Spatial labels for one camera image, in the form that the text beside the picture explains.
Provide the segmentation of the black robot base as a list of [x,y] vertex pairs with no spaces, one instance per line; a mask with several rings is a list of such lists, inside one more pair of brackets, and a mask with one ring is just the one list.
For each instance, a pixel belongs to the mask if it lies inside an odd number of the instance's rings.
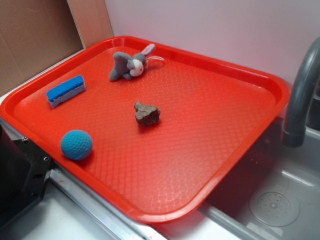
[[52,158],[29,139],[12,140],[0,128],[0,228],[43,199]]

